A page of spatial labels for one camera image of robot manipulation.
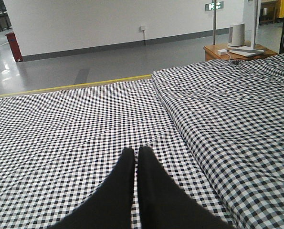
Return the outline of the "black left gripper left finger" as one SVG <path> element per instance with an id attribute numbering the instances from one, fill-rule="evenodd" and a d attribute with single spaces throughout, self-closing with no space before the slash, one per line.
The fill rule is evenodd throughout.
<path id="1" fill-rule="evenodd" d="M 130 229 L 134 175 L 134 150 L 124 148 L 100 187 L 81 206 L 50 228 Z"/>

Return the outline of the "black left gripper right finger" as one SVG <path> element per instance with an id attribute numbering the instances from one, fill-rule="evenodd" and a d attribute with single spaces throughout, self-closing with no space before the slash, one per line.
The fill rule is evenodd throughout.
<path id="1" fill-rule="evenodd" d="M 144 229 L 231 228 L 180 189 L 148 146 L 139 148 L 137 190 Z"/>

